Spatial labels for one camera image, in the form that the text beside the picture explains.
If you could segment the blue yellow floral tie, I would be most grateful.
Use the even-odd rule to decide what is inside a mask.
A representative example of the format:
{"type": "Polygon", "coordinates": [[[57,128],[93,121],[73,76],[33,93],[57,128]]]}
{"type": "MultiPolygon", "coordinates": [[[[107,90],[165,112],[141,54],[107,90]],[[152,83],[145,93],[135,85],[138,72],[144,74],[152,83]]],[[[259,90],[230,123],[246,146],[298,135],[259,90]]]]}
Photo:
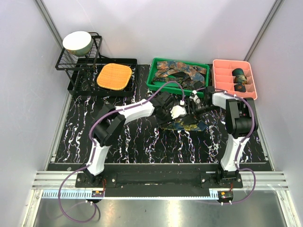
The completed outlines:
{"type": "Polygon", "coordinates": [[[201,119],[189,115],[164,123],[160,127],[172,131],[204,131],[207,125],[201,119]]]}

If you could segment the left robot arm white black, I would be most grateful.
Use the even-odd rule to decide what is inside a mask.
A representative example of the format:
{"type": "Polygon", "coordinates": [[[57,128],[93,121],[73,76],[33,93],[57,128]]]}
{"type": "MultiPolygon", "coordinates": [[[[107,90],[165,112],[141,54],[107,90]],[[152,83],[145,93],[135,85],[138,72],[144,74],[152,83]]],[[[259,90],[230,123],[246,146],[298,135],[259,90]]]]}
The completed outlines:
{"type": "Polygon", "coordinates": [[[172,94],[163,92],[130,105],[103,106],[89,131],[92,148],[86,169],[83,170],[86,182],[91,187],[98,187],[102,183],[101,174],[105,168],[107,153],[119,138],[124,125],[150,116],[155,116],[161,123],[170,121],[170,111],[175,103],[176,99],[172,94]]]}

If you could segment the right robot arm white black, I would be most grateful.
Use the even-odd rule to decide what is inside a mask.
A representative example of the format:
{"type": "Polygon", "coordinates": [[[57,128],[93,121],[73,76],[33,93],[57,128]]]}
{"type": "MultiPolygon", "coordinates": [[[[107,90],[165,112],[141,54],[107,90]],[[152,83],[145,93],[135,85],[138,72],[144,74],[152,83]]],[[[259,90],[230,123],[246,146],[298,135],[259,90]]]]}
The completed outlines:
{"type": "Polygon", "coordinates": [[[224,156],[214,175],[215,183],[223,188],[238,180],[244,147],[252,133],[258,129],[254,99],[232,95],[213,86],[194,90],[192,95],[196,95],[198,91],[204,94],[203,100],[200,101],[201,112],[208,112],[215,107],[225,110],[228,141],[224,156]]]}

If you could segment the green plastic bin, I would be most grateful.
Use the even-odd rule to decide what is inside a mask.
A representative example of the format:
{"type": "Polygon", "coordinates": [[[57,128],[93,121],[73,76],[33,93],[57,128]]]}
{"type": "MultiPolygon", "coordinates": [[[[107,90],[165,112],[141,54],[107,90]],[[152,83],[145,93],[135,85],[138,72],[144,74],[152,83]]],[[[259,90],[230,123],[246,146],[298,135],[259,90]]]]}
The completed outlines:
{"type": "MultiPolygon", "coordinates": [[[[155,77],[155,73],[157,71],[156,64],[159,61],[179,61],[179,60],[154,58],[153,62],[152,62],[152,65],[151,65],[151,68],[150,68],[150,72],[149,72],[147,81],[146,81],[146,84],[147,84],[147,87],[149,88],[149,90],[156,91],[161,86],[164,86],[164,88],[162,88],[162,91],[167,91],[167,92],[169,92],[171,94],[175,94],[175,95],[185,94],[186,96],[189,96],[191,94],[192,90],[183,89],[182,86],[179,83],[175,82],[175,81],[170,81],[170,82],[165,82],[165,83],[160,82],[160,83],[153,84],[152,79],[155,77]]],[[[196,63],[196,62],[186,62],[186,61],[180,61],[180,62],[184,62],[184,63],[189,64],[189,65],[197,65],[197,66],[201,66],[203,68],[206,68],[207,73],[205,75],[205,86],[204,87],[208,86],[209,74],[210,74],[210,65],[203,64],[203,63],[196,63]]]]}

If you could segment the dark patterned tie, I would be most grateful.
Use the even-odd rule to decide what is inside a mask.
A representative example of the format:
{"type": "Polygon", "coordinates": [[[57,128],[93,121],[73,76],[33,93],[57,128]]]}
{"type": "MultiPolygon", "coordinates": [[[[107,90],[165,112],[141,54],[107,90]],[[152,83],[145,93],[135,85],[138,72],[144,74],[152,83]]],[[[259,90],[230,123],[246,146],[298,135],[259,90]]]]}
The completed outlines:
{"type": "Polygon", "coordinates": [[[179,83],[183,89],[186,90],[196,90],[205,86],[205,77],[204,74],[198,73],[198,76],[191,78],[189,75],[183,72],[178,72],[167,77],[154,77],[152,79],[153,84],[160,82],[170,82],[175,81],[179,83]]]}

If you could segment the orange teal patterned tie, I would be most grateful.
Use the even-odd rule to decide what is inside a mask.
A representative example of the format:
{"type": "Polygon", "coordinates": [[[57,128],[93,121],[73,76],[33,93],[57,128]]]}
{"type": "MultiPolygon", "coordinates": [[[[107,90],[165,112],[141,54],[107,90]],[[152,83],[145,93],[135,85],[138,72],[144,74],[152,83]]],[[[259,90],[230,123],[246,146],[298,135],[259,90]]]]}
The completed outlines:
{"type": "Polygon", "coordinates": [[[166,78],[175,73],[185,73],[185,78],[204,83],[207,69],[197,65],[189,65],[180,61],[159,61],[156,64],[155,77],[166,78]]]}

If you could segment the rolled black orange tie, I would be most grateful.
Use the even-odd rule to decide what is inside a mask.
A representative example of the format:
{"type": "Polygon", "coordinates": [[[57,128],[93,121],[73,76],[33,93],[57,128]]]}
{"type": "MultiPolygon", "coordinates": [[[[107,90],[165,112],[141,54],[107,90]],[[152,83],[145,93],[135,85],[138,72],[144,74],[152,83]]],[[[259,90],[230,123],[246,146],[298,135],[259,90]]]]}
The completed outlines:
{"type": "Polygon", "coordinates": [[[246,88],[245,88],[245,86],[242,83],[238,83],[238,84],[234,85],[234,91],[245,93],[246,92],[246,88]]]}

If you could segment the pink divided organizer box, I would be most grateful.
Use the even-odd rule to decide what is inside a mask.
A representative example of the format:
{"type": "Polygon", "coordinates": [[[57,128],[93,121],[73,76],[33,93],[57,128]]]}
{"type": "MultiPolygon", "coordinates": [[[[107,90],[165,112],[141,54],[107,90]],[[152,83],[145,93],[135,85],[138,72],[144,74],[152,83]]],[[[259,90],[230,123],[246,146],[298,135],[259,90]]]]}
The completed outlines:
{"type": "Polygon", "coordinates": [[[251,65],[247,61],[215,59],[213,60],[212,76],[213,86],[215,88],[226,90],[229,94],[242,98],[251,97],[254,100],[258,98],[251,65]],[[245,93],[234,91],[235,76],[232,75],[232,71],[236,68],[243,69],[247,77],[247,84],[244,84],[246,88],[245,93]]]}

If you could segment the rolled dark green tie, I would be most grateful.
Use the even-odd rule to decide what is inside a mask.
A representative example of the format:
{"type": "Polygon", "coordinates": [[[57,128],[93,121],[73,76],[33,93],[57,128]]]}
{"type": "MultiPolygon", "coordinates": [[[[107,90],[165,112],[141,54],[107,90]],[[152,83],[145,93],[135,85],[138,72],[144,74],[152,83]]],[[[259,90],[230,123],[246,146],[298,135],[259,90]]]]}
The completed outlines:
{"type": "Polygon", "coordinates": [[[237,76],[244,76],[245,73],[244,73],[243,69],[241,69],[241,68],[236,68],[236,69],[234,69],[234,70],[232,71],[232,75],[235,76],[235,77],[237,77],[237,76]]]}

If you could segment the orange woven square mat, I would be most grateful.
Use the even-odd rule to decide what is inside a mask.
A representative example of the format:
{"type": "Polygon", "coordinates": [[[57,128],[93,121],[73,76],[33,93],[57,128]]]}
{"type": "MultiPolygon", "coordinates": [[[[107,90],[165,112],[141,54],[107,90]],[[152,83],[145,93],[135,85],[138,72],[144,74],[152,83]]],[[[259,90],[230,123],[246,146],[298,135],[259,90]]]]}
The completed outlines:
{"type": "Polygon", "coordinates": [[[97,77],[97,85],[101,88],[110,90],[123,90],[132,75],[132,69],[129,66],[109,63],[100,71],[97,77]]]}

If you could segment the white green ceramic bowl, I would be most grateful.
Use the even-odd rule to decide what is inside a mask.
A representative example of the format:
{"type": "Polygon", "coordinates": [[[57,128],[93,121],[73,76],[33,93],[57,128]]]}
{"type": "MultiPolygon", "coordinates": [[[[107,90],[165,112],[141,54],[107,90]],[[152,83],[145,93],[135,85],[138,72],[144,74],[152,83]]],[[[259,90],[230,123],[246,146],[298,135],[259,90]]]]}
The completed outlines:
{"type": "Polygon", "coordinates": [[[65,36],[62,44],[70,54],[82,57],[90,52],[93,45],[93,39],[88,32],[76,31],[65,36]]]}

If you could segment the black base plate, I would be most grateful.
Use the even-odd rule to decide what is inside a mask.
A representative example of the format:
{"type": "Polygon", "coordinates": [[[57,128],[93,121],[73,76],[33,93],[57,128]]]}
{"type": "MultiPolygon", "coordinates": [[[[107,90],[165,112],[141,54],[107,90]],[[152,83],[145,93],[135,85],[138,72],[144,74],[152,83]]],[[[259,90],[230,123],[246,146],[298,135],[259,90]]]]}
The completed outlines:
{"type": "Polygon", "coordinates": [[[210,189],[241,189],[240,175],[228,174],[216,181],[217,164],[105,164],[104,171],[90,182],[78,173],[77,188],[105,187],[107,198],[207,197],[210,189]]]}

